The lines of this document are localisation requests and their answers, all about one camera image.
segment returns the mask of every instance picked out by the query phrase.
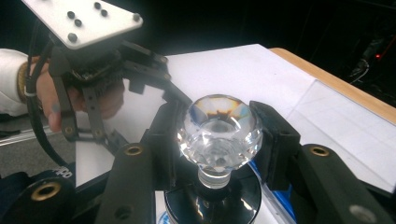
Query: dark background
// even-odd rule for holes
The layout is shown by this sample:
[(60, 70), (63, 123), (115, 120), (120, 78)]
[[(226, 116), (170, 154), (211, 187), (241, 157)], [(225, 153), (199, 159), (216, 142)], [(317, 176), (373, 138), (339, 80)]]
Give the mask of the dark background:
[[(144, 25), (127, 38), (162, 55), (283, 48), (396, 106), (396, 0), (107, 2), (139, 13)], [(0, 8), (0, 48), (27, 52), (35, 16), (20, 0), (2, 0)]]

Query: black base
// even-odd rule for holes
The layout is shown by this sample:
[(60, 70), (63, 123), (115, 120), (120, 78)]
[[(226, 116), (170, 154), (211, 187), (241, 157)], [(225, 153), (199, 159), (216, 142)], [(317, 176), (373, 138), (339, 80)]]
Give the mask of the black base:
[(232, 171), (223, 189), (208, 189), (196, 165), (181, 161), (177, 186), (165, 192), (172, 223), (253, 223), (262, 202), (260, 182), (248, 165)]

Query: metal mounting plate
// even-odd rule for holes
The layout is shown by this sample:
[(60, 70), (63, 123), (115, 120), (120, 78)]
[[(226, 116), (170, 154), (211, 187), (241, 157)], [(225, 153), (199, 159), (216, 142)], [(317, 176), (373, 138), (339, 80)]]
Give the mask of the metal mounting plate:
[(70, 49), (139, 28), (139, 14), (93, 0), (22, 0)]

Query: bolt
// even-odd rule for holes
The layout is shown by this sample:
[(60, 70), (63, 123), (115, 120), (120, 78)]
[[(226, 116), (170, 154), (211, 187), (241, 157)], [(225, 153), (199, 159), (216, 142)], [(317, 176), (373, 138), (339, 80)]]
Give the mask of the bolt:
[(100, 5), (100, 3), (98, 3), (98, 2), (95, 2), (95, 3), (93, 3), (93, 6), (96, 8), (96, 9), (100, 9), (102, 6)]
[(77, 40), (78, 40), (77, 35), (74, 34), (74, 33), (70, 33), (70, 34), (67, 36), (67, 38), (68, 38), (68, 39), (70, 40), (70, 42), (72, 42), (72, 43), (76, 43)]
[(171, 79), (171, 75), (169, 75), (169, 74), (165, 74), (163, 77), (164, 77), (166, 80), (170, 80), (170, 79)]
[(66, 127), (66, 128), (64, 128), (64, 132), (67, 133), (67, 134), (71, 134), (71, 133), (73, 133), (73, 128), (72, 127)]
[(76, 17), (76, 14), (73, 12), (73, 11), (68, 11), (67, 12), (67, 17), (69, 18), (69, 19), (74, 19), (75, 17)]
[(140, 14), (139, 13), (135, 13), (133, 16), (134, 21), (140, 21)]
[(162, 63), (167, 63), (167, 62), (168, 62), (168, 59), (165, 58), (165, 57), (161, 57), (161, 62), (162, 62)]
[(103, 135), (103, 133), (100, 130), (96, 130), (95, 131), (95, 135), (98, 136), (98, 137), (101, 137)]
[(82, 25), (82, 21), (81, 20), (75, 20), (75, 25), (77, 27), (80, 27)]
[(100, 10), (100, 14), (101, 14), (103, 17), (106, 17), (108, 13), (107, 13), (106, 10), (102, 9), (102, 10)]

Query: glass knob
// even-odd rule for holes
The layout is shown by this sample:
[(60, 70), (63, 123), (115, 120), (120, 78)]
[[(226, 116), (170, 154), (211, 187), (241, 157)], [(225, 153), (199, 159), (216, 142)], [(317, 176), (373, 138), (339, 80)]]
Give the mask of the glass knob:
[(177, 126), (180, 151), (198, 165), (198, 177), (210, 189), (225, 187), (231, 171), (252, 160), (262, 146), (261, 120), (228, 95), (197, 100)]

